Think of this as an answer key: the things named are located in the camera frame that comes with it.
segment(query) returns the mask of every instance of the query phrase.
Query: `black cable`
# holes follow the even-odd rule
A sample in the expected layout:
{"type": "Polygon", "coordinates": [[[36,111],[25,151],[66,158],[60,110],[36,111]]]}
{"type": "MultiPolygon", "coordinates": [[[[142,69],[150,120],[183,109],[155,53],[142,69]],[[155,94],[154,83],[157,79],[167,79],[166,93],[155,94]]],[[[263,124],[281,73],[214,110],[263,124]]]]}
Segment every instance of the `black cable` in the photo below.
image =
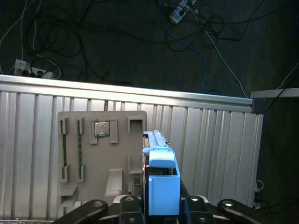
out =
{"type": "Polygon", "coordinates": [[[291,82],[289,82],[288,85],[286,85],[286,87],[277,95],[277,97],[275,97],[275,99],[272,101],[271,105],[267,108],[267,110],[265,111],[265,113],[273,106],[273,104],[275,103],[275,101],[279,98],[279,96],[287,89],[289,88],[293,82],[296,81],[296,79],[299,78],[299,74],[297,74],[292,80],[291,82]]]}
{"type": "Polygon", "coordinates": [[[108,1],[112,1],[112,0],[95,1],[94,4],[100,4],[100,3],[104,3],[104,2],[108,2],[108,1]]]}
{"type": "Polygon", "coordinates": [[[23,43],[26,51],[31,54],[39,54],[45,51],[53,52],[59,56],[63,57],[75,57],[79,54],[82,55],[84,66],[85,66],[85,80],[87,81],[87,76],[89,74],[93,74],[96,76],[99,80],[102,79],[101,76],[99,76],[90,66],[87,56],[85,47],[83,44],[83,40],[80,34],[80,31],[78,29],[78,26],[76,22],[73,20],[73,18],[68,14],[67,11],[65,11],[63,8],[60,7],[46,7],[41,9],[32,19],[32,21],[29,23],[24,38],[23,43]],[[63,18],[56,17],[54,13],[60,12],[59,16],[63,18]],[[33,29],[33,25],[35,21],[41,21],[41,25],[37,27],[36,29],[36,36],[37,41],[39,43],[39,47],[35,47],[35,49],[32,49],[31,43],[29,40],[29,33],[33,29]],[[64,32],[64,42],[61,44],[61,46],[57,45],[58,42],[58,36],[61,36],[61,33],[64,32]],[[70,45],[70,38],[75,38],[77,40],[77,44],[70,45]],[[66,52],[67,47],[69,47],[70,50],[73,51],[73,53],[66,52]]]}
{"type": "Polygon", "coordinates": [[[222,94],[221,94],[221,92],[219,90],[209,90],[209,91],[205,92],[205,94],[209,94],[209,93],[212,93],[212,92],[215,92],[218,95],[222,96],[222,94]]]}
{"type": "Polygon", "coordinates": [[[273,11],[271,11],[271,12],[265,14],[265,15],[256,17],[256,18],[254,18],[254,19],[245,20],[245,21],[241,21],[241,22],[227,22],[226,24],[241,24],[241,23],[247,23],[247,22],[252,22],[252,21],[255,21],[255,20],[259,20],[259,19],[262,19],[262,18],[264,18],[264,17],[266,17],[266,16],[268,16],[268,15],[271,15],[271,14],[273,14],[273,13],[279,11],[280,9],[283,9],[284,7],[290,6],[290,5],[292,5],[293,3],[295,3],[295,2],[298,2],[298,1],[297,1],[297,0],[293,0],[293,1],[289,2],[289,3],[286,3],[286,4],[284,4],[284,5],[280,6],[280,7],[278,7],[277,9],[275,9],[275,10],[273,10],[273,11]]]}
{"type": "Polygon", "coordinates": [[[271,208],[274,208],[278,205],[281,205],[283,203],[285,203],[286,201],[294,201],[292,203],[299,203],[299,198],[285,198],[284,200],[278,202],[278,203],[275,203],[273,205],[271,205],[271,208]]]}
{"type": "Polygon", "coordinates": [[[85,11],[83,12],[83,15],[81,16],[77,26],[80,27],[81,23],[84,21],[85,17],[87,16],[87,13],[89,12],[90,8],[93,6],[94,0],[90,0],[85,11]]]}

